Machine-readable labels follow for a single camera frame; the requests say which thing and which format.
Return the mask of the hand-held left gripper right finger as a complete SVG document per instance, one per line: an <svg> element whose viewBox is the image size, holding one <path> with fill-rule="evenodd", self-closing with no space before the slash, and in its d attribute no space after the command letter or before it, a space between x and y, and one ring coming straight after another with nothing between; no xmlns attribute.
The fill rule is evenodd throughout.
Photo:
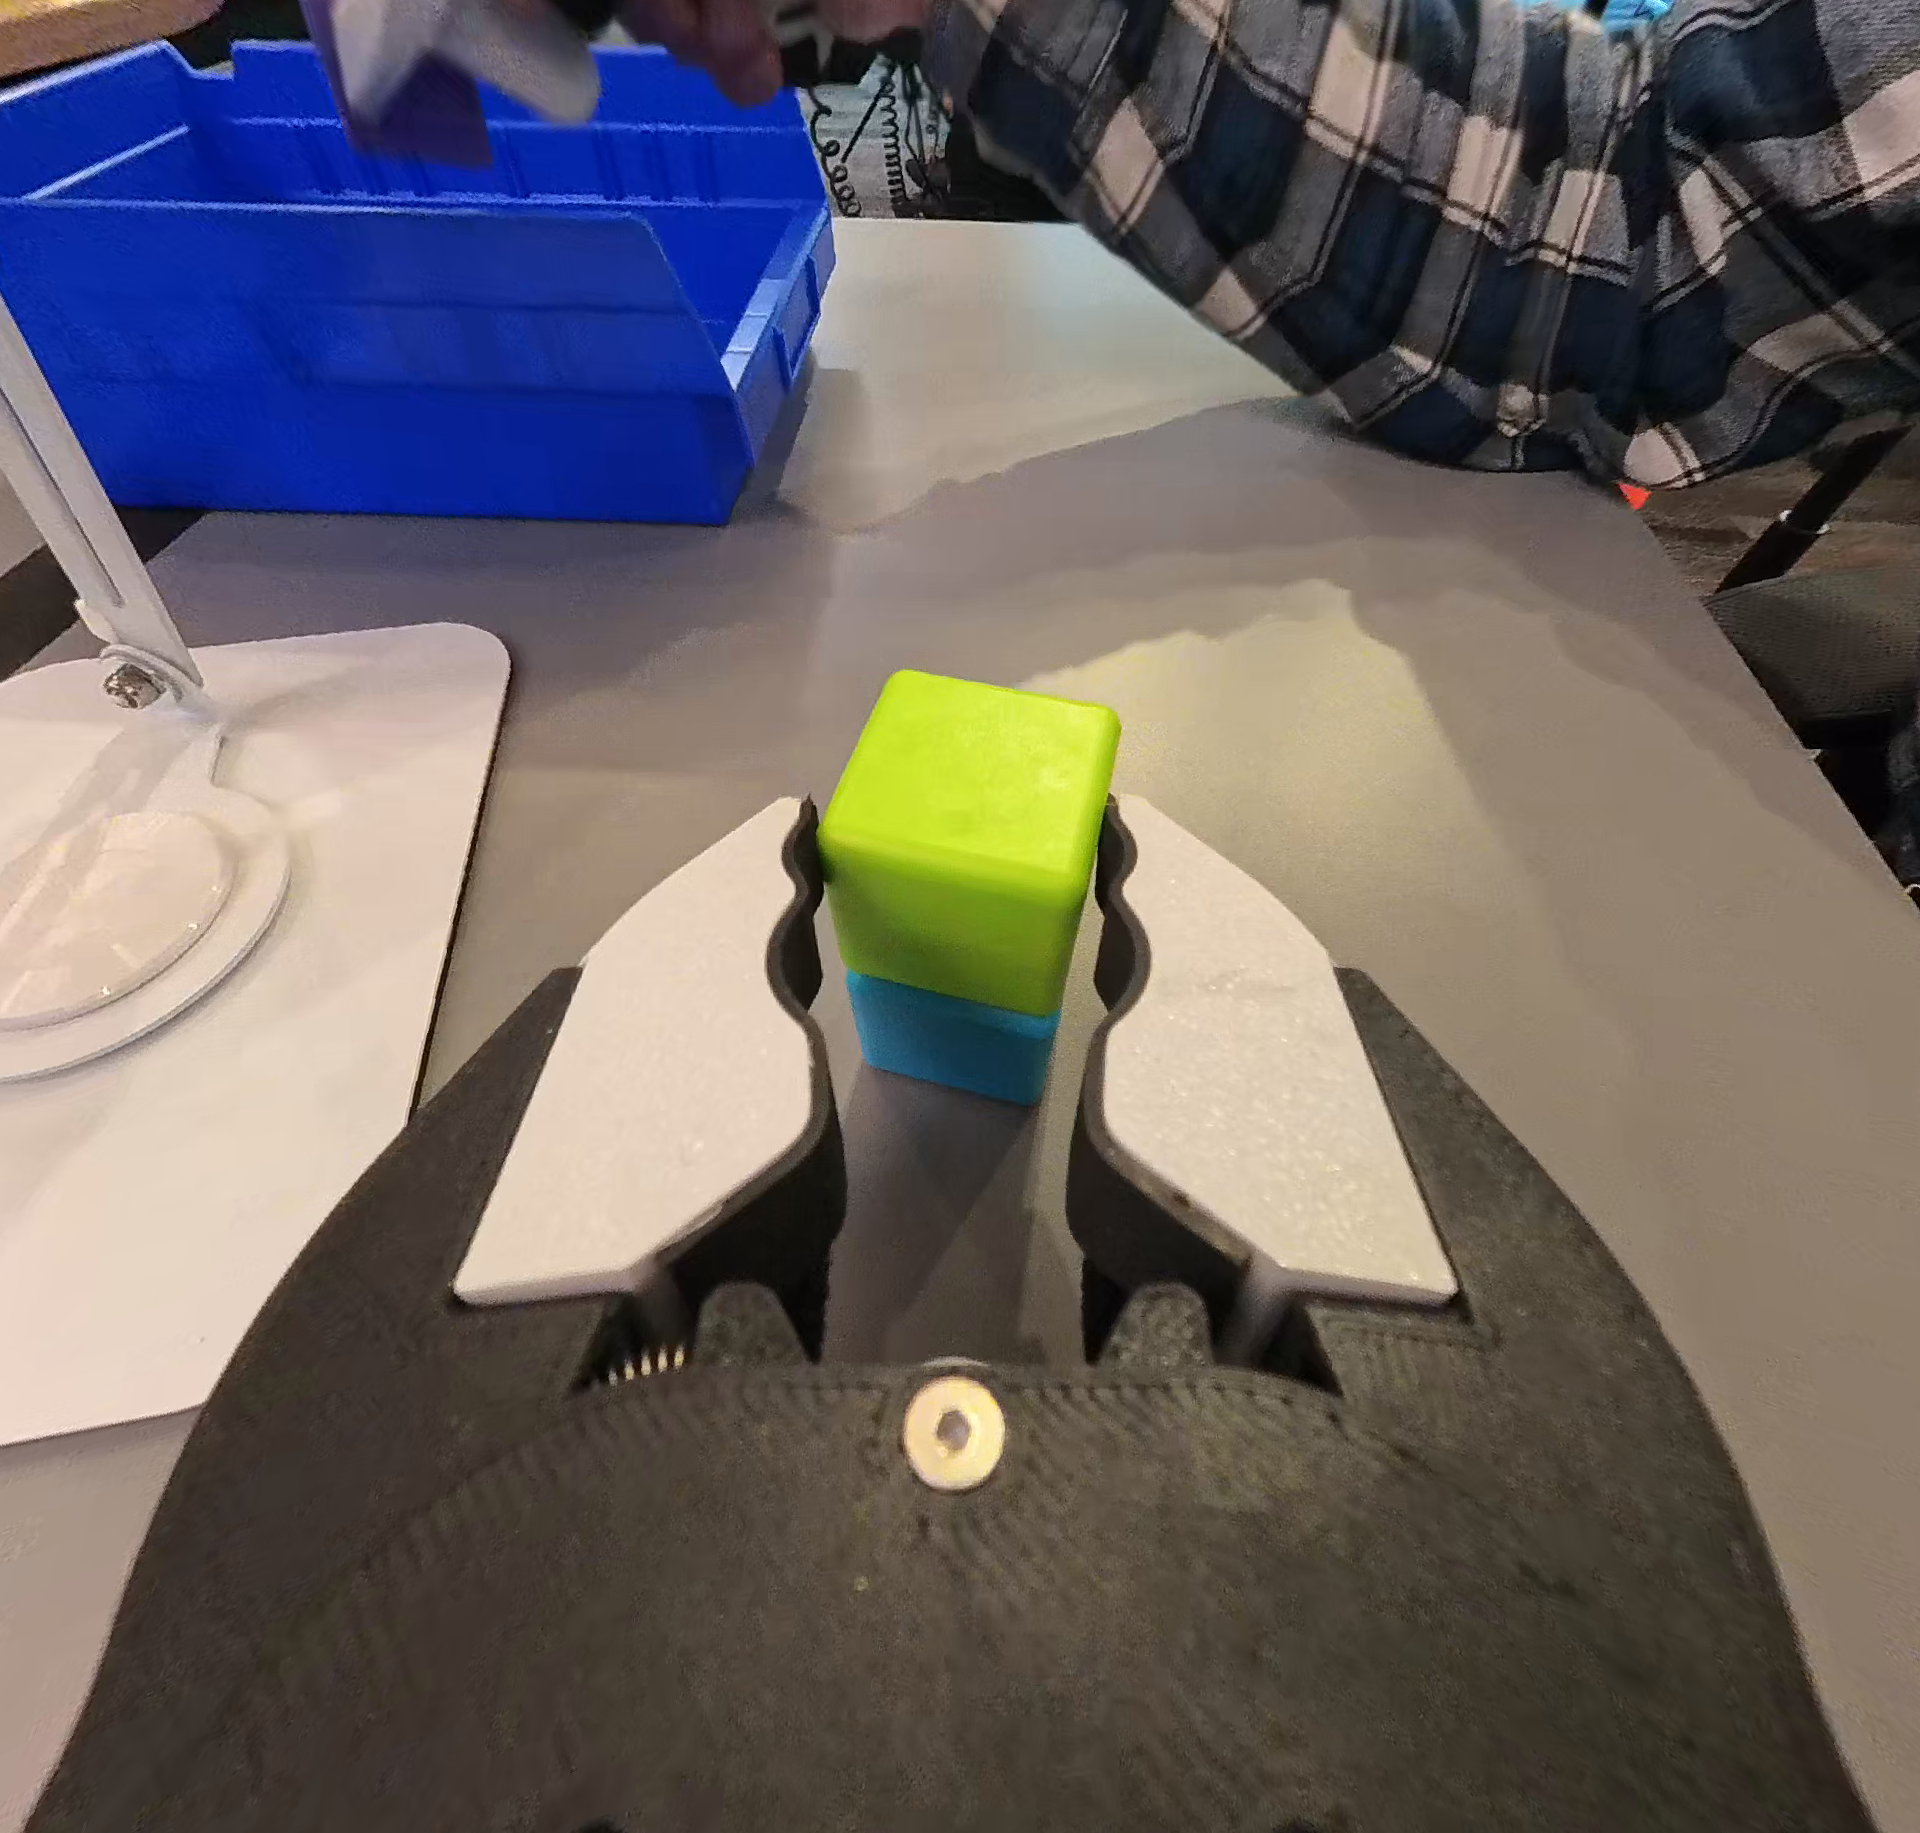
<svg viewBox="0 0 1920 1833"><path fill-rule="evenodd" d="M1419 1336L1461 1285L1339 970L1283 902L1137 795L1109 798L1067 1143L1087 1362L1178 1288L1207 1355L1275 1365L1327 1309Z"/></svg>

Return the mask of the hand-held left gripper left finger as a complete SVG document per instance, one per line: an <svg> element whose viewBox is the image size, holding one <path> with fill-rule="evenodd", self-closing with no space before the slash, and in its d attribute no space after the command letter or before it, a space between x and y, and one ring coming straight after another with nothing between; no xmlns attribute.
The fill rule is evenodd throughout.
<svg viewBox="0 0 1920 1833"><path fill-rule="evenodd" d="M846 1144L812 1005L818 810L780 797L581 958L454 1278L470 1306L611 1298L639 1345L759 1286L818 1358Z"/></svg>

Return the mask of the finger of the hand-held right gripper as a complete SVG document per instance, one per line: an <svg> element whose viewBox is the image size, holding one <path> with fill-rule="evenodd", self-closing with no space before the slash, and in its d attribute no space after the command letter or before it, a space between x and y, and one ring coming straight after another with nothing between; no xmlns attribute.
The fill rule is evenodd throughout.
<svg viewBox="0 0 1920 1833"><path fill-rule="evenodd" d="M348 117L385 117L437 41L454 0L332 0Z"/></svg>
<svg viewBox="0 0 1920 1833"><path fill-rule="evenodd" d="M454 0L435 56L548 121L583 123L601 97L601 73L587 39L544 6Z"/></svg>

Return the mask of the purple cube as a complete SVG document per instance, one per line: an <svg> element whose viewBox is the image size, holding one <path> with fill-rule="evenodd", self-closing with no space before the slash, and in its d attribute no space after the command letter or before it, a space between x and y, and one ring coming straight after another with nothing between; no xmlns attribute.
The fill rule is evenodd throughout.
<svg viewBox="0 0 1920 1833"><path fill-rule="evenodd" d="M437 56L426 56L402 79L385 107L354 112L333 28L337 0L300 0L307 37L323 68L348 146L364 155L410 157L481 169L494 163L492 140L476 82Z"/></svg>

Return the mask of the blue plastic bin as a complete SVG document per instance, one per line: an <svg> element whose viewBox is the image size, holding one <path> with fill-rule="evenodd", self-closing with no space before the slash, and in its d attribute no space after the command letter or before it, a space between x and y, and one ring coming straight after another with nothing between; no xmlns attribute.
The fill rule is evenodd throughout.
<svg viewBox="0 0 1920 1833"><path fill-rule="evenodd" d="M480 168L356 149L310 43L3 92L3 297L135 509L723 524L831 274L802 105L601 46Z"/></svg>

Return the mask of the white stand with wooden board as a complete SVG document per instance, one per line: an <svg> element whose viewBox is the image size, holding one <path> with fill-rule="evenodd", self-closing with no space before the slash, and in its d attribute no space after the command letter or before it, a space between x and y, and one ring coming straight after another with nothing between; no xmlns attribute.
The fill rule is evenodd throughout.
<svg viewBox="0 0 1920 1833"><path fill-rule="evenodd" d="M492 634L214 647L3 310L3 474L76 661L3 681L3 1447L199 1404L412 1095L507 691Z"/></svg>

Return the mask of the person's right forearm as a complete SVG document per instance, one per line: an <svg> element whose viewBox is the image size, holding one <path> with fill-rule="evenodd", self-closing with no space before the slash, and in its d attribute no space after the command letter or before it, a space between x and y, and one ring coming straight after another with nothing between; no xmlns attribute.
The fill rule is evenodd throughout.
<svg viewBox="0 0 1920 1833"><path fill-rule="evenodd" d="M958 114L1372 443L1647 490L1917 401L1917 0L935 0Z"/></svg>

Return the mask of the grey desk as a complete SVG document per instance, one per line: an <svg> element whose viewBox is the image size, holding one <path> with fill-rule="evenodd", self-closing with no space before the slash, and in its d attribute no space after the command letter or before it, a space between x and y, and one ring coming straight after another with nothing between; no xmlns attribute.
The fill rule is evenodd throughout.
<svg viewBox="0 0 1920 1833"><path fill-rule="evenodd" d="M194 1415L3 1461L24 1829L1915 1829L1915 908L1644 524L1064 225L839 219L725 526L208 513L212 648L512 688L429 1069ZM851 1067L826 1339L454 1277L595 941L899 668L1096 703L1335 962L1460 1282L1087 1362L1038 1114Z"/></svg>

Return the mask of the cyan cube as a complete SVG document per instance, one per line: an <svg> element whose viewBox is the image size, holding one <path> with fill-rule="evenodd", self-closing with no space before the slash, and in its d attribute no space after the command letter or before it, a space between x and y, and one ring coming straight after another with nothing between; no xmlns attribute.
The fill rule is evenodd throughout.
<svg viewBox="0 0 1920 1833"><path fill-rule="evenodd" d="M986 1101L1041 1101L1059 1012L1028 1014L848 970L851 1020L869 1071Z"/></svg>

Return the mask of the green cube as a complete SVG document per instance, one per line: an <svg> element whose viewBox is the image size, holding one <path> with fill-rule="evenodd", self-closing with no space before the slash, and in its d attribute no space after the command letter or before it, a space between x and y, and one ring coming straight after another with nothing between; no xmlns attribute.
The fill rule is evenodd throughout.
<svg viewBox="0 0 1920 1833"><path fill-rule="evenodd" d="M899 668L818 828L842 964L1058 1012L1122 723L1096 703Z"/></svg>

